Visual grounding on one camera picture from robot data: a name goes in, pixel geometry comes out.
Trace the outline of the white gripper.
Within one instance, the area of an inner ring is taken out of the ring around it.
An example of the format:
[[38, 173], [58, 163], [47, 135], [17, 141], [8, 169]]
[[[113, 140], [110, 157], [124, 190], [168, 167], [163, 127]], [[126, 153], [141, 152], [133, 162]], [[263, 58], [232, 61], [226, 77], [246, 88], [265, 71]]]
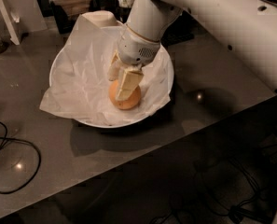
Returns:
[[160, 32], [142, 29], [135, 31], [129, 25], [124, 27], [118, 41], [118, 52], [115, 52], [108, 68], [108, 79], [118, 80], [116, 100], [125, 101], [142, 81], [144, 74], [137, 66], [152, 63], [160, 48]]

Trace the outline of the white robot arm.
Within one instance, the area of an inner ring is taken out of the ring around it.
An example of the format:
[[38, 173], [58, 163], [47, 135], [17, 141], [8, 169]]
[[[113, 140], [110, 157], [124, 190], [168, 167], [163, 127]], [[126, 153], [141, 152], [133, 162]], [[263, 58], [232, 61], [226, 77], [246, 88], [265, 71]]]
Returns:
[[119, 100], [133, 93], [142, 67], [153, 62], [164, 32], [183, 11], [277, 94], [277, 7], [260, 0], [134, 0], [108, 71], [119, 81]]

